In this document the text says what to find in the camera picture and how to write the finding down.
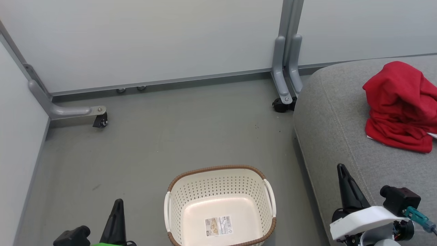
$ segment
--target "teal cable connector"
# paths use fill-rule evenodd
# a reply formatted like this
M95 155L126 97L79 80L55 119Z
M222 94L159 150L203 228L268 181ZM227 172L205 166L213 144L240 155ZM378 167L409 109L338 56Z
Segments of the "teal cable connector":
M403 210L402 213L405 215L405 217L421 225L427 233L436 233L436 224L431 222L427 216L423 215L415 208L408 207L407 209Z

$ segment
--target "gray fabric upholstery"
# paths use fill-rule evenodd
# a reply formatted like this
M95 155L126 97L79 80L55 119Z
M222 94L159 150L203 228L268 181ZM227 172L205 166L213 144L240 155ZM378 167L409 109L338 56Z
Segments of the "gray fabric upholstery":
M437 141L430 154L420 154L382 145L364 131L370 108L362 86L395 60L437 84L437 56L361 60L315 72L297 100L295 130L330 239L332 214L341 207L338 163L346 165L371 205L382 205L379 190L384 185L407 187L422 197L419 211L437 222ZM414 238L402 245L437 245L437 238L416 227Z

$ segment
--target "laundry basket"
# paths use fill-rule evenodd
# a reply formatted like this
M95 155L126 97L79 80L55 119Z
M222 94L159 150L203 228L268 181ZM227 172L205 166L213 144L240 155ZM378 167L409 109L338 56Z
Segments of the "laundry basket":
M216 166L171 182L164 220L174 246L261 246L275 228L276 203L258 169Z

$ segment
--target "brown basket rim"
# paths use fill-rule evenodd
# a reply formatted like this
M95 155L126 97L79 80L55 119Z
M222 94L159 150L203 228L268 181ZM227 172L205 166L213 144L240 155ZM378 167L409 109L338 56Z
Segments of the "brown basket rim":
M170 183L170 185L169 185L167 191L168 191L168 192L171 192L171 190L173 189L174 184L176 184L176 182L177 182L178 180L180 180L181 178L183 178L183 177L186 177L186 176L189 176L189 175L192 175L192 174L201 173L201 172L209 172L209 171L224 170L224 169L249 169L249 170L252 170L252 171L256 172L256 173L261 177L261 179L263 179L263 180L266 179L266 176L265 176L265 175L264 175L260 170L254 168L254 167L252 167L252 166L249 166L249 165L224 165L224 166L214 166L214 167L208 167L208 168L196 169L196 170L189 171L189 172L184 172L184 173L178 175L178 176L177 176L176 178L174 178L173 181ZM252 241L242 242L242 243L238 243L238 244L234 244L234 245L229 245L229 246L250 246L250 245L253 245L253 244L257 244L257 243L260 243L260 242L264 242L265 240L267 240L267 239L272 235L275 226L276 226L276 217L273 217L273 218L272 218L272 225L270 226L270 229L269 229L269 231L266 233L266 235L264 235L264 236L262 236L262 237L260 237L260 238L258 238L258 239L252 240ZM168 235L168 238L170 239L171 243L172 243L174 246L182 246L182 245L180 245L178 242L176 242L176 240L174 239L173 234L172 234L171 232L167 232L167 235Z

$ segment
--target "white partition panel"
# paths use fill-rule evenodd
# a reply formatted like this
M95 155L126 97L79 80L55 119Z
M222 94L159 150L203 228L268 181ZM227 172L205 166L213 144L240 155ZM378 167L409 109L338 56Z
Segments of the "white partition panel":
M437 53L437 1L305 0L299 65Z
M50 92L271 67L283 0L1 0Z
M14 242L49 119L27 82L0 43L0 238L8 246Z

